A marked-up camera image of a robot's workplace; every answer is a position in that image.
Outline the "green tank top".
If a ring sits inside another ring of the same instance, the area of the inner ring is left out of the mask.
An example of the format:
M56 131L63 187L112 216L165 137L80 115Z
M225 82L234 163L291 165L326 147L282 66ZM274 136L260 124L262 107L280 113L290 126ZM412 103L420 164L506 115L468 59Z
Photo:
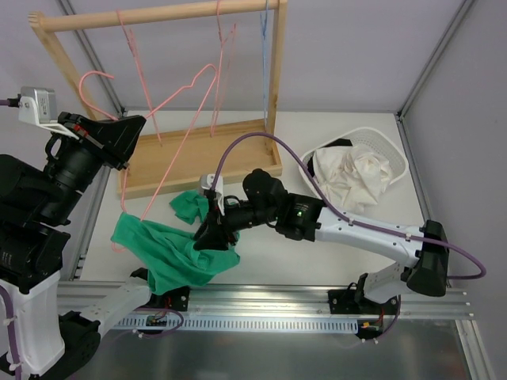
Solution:
M112 243L131 251L147 267L147 284L155 295L180 287L202 287L234 268L240 256L226 250L194 248L193 234L122 212Z

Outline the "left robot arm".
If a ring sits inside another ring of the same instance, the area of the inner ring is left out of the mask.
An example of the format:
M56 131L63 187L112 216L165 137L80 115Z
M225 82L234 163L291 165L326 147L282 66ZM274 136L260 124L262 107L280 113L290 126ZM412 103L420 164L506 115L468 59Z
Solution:
M63 231L82 193L103 167L124 170L146 120L90 120L63 112L43 169L1 156L1 297L9 348L1 368L17 379L65 379L84 367L102 337L138 308L173 312L175 293L147 282L147 271L99 303L59 314Z

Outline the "black tank top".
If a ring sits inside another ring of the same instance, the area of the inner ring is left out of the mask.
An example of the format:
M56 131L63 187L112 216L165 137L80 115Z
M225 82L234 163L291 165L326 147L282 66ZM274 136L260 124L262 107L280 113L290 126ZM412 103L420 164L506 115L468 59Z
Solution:
M346 143L344 139L335 139L334 141L329 142L326 145L323 145L322 148L335 147L335 146L348 146L348 143ZM315 177L313 156L314 156L314 153L310 153L309 159L307 161L307 170L312 177Z

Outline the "blue wire hanger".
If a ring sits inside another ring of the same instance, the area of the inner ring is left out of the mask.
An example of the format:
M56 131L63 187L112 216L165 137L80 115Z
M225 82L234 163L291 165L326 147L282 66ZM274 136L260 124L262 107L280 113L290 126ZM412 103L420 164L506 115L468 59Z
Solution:
M265 0L265 8L260 13L261 56L262 56L262 107L264 126L268 125L269 80L267 62L267 26L269 18L269 1Z

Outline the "white tank top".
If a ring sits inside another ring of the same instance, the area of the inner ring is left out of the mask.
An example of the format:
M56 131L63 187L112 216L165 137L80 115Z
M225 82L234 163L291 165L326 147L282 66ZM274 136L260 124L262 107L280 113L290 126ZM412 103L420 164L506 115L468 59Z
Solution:
M393 178L389 161L365 145L320 148L313 159L313 178L325 197L356 214L376 206Z

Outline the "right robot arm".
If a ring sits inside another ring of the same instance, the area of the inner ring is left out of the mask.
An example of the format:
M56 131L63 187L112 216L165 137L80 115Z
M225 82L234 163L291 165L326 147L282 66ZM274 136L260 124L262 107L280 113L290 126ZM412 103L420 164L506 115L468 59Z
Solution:
M221 176L200 178L209 210L194 235L195 249L225 251L238 242L240 231L266 225L294 241L340 243L393 260L381 271L364 273L344 291L329 291L332 314L394 315L400 295L445 295L449 253L438 222L421 228L396 226L389 234L388 226L338 216L318 198L288 192L262 169L248 174L242 186L244 200L223 195Z

